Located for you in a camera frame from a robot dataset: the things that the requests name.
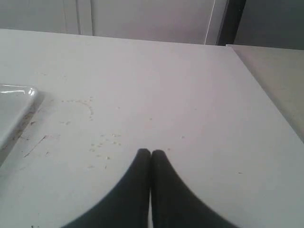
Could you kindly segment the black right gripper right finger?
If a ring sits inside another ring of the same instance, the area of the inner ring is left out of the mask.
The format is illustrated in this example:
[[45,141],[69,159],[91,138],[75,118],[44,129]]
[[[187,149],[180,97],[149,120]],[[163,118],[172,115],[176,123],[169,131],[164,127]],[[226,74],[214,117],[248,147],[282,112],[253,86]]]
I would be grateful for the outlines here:
[[155,228],[234,228],[210,209],[182,181],[166,154],[151,157],[152,222]]

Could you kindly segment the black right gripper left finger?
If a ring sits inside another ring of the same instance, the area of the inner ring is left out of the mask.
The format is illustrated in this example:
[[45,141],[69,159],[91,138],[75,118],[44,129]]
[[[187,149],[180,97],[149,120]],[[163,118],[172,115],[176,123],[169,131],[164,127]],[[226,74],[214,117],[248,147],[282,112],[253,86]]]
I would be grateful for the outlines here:
[[151,152],[139,149],[125,175],[89,211],[66,228],[146,228],[150,203]]

